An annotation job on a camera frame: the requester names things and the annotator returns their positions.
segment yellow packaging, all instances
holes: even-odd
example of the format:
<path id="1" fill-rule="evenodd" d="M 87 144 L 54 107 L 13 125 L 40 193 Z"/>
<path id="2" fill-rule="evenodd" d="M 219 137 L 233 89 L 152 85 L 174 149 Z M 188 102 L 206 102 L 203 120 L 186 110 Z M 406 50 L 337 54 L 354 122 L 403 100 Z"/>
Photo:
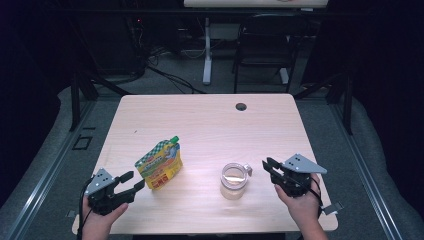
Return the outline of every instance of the yellow packaging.
<path id="1" fill-rule="evenodd" d="M 177 174 L 183 163 L 178 137 L 159 142 L 135 163 L 138 172 L 150 189 L 160 189 Z"/>

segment desk leg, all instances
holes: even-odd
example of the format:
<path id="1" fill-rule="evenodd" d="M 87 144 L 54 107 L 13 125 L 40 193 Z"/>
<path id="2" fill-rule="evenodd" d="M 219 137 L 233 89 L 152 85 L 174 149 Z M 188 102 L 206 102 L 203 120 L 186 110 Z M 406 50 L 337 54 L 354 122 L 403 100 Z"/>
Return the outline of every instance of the desk leg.
<path id="1" fill-rule="evenodd" d="M 281 84 L 289 83 L 289 74 L 287 73 L 287 68 L 280 68 L 280 78 Z"/>
<path id="2" fill-rule="evenodd" d="M 210 36 L 210 24 L 209 18 L 205 19 L 205 68 L 203 69 L 203 84 L 211 84 L 211 72 L 212 72 L 212 57 L 211 57 L 211 36 Z"/>

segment metal bracket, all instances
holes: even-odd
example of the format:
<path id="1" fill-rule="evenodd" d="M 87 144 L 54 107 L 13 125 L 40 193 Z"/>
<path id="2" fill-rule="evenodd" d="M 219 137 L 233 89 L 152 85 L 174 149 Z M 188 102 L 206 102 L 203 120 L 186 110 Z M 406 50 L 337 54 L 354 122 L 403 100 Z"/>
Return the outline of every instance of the metal bracket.
<path id="1" fill-rule="evenodd" d="M 319 166 L 299 153 L 296 153 L 291 158 L 281 163 L 281 166 L 298 173 L 327 173 L 327 169 Z"/>

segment table leg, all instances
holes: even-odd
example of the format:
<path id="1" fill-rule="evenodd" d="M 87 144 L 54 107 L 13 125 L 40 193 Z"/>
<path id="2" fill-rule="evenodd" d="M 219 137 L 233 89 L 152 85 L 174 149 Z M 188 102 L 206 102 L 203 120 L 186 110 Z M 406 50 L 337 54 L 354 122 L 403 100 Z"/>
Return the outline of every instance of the table leg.
<path id="1" fill-rule="evenodd" d="M 211 36 L 209 18 L 205 19 L 205 68 L 203 69 L 203 84 L 211 84 L 212 57 L 211 57 Z"/>

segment white desk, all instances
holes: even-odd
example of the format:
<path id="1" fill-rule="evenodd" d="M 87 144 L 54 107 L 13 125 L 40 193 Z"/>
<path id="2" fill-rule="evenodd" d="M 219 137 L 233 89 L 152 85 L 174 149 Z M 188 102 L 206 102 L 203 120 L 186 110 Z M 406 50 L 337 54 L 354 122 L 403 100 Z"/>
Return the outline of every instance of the white desk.
<path id="1" fill-rule="evenodd" d="M 191 8 L 325 8 L 328 0 L 184 0 L 185 7 Z M 205 20 L 205 67 L 203 70 L 203 84 L 211 83 L 212 56 L 210 49 L 210 23 Z M 280 71 L 283 81 L 288 80 L 286 69 Z"/>

